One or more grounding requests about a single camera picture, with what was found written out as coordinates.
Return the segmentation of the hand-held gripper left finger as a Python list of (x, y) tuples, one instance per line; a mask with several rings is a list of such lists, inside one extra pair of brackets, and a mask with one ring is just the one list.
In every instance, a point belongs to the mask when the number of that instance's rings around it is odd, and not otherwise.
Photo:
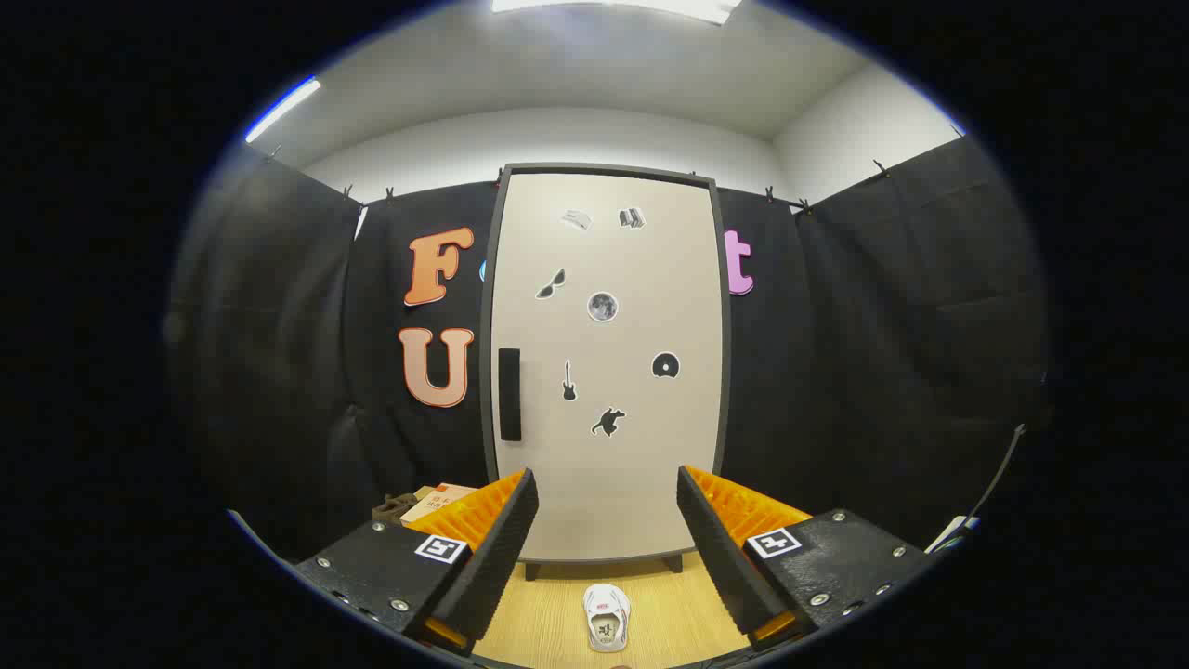
[(529, 467), (413, 524), (371, 520), (294, 575), (389, 635), (470, 655), (487, 635), (539, 509)]

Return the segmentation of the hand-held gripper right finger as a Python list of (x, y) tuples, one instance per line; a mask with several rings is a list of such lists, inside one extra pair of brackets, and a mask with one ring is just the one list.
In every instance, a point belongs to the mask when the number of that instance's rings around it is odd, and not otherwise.
[(849, 509), (809, 515), (697, 467), (679, 467), (675, 496), (726, 613), (754, 650), (835, 627), (931, 564)]

